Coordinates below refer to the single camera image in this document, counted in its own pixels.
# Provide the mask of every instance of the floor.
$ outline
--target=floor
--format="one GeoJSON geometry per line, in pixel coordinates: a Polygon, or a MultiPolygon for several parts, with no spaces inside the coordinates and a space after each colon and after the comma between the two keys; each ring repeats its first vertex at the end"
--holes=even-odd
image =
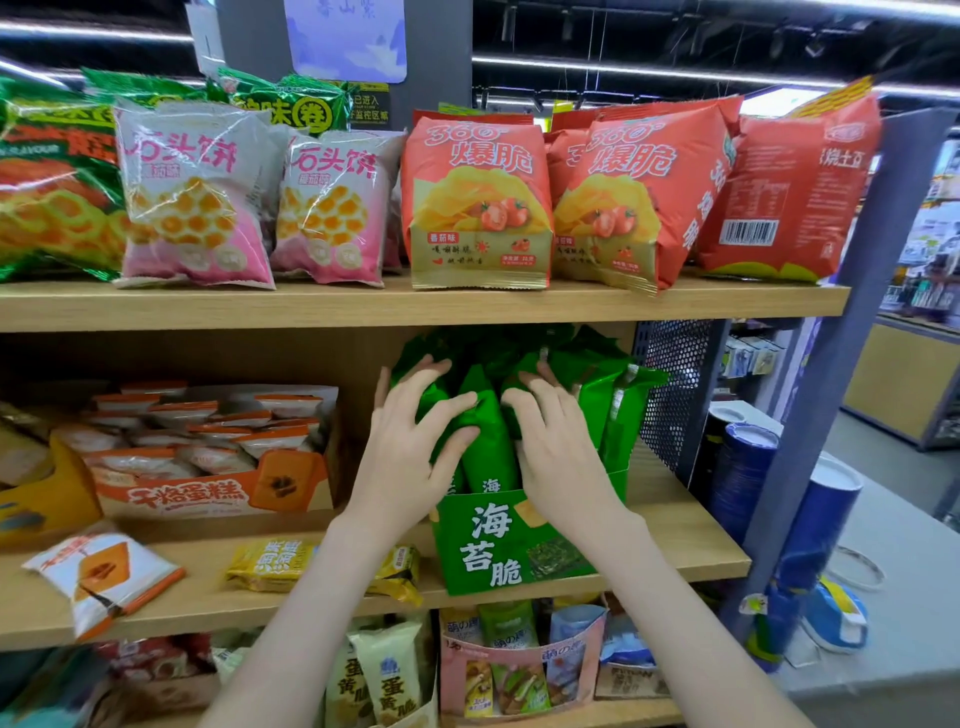
{"type": "Polygon", "coordinates": [[[960,475],[960,449],[917,452],[846,412],[837,413],[825,450],[926,513],[960,475]]]}

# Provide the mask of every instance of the pink snack bag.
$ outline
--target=pink snack bag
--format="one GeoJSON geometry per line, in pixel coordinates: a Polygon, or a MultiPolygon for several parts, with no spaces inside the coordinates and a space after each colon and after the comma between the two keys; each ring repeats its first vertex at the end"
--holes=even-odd
{"type": "Polygon", "coordinates": [[[114,108],[131,228],[121,288],[189,280],[274,289],[259,214],[270,113],[164,102],[114,108]]]}
{"type": "Polygon", "coordinates": [[[381,269],[404,132],[326,132],[287,149],[276,249],[279,274],[383,287],[381,269]]]}

